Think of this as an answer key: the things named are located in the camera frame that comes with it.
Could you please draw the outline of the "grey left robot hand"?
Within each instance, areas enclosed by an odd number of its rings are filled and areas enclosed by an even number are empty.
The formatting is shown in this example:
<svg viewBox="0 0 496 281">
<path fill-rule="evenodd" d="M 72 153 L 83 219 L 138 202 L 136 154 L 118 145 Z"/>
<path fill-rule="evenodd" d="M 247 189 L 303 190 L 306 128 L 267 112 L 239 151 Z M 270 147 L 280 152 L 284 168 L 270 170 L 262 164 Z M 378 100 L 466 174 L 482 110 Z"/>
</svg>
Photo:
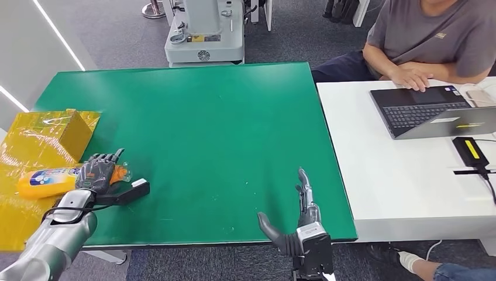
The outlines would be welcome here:
<svg viewBox="0 0 496 281">
<path fill-rule="evenodd" d="M 124 148 L 115 153 L 96 153 L 86 160 L 75 181 L 76 189 L 90 190 L 97 195 L 108 194 L 111 178 Z"/>
</svg>

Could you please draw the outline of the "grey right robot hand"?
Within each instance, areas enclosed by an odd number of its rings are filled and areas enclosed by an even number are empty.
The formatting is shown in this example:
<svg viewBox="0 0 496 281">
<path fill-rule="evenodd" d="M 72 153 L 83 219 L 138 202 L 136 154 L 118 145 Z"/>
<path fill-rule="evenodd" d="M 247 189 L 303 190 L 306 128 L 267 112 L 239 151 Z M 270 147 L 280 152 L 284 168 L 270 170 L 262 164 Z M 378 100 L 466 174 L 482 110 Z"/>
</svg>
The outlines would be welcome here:
<svg viewBox="0 0 496 281">
<path fill-rule="evenodd" d="M 257 213 L 260 230 L 283 254 L 291 257 L 304 256 L 309 252 L 306 243 L 328 236 L 322 226 L 320 209 L 314 202 L 308 175 L 301 167 L 298 178 L 301 183 L 295 188 L 299 193 L 299 219 L 293 233 L 283 234 L 270 223 L 265 213 Z"/>
</svg>

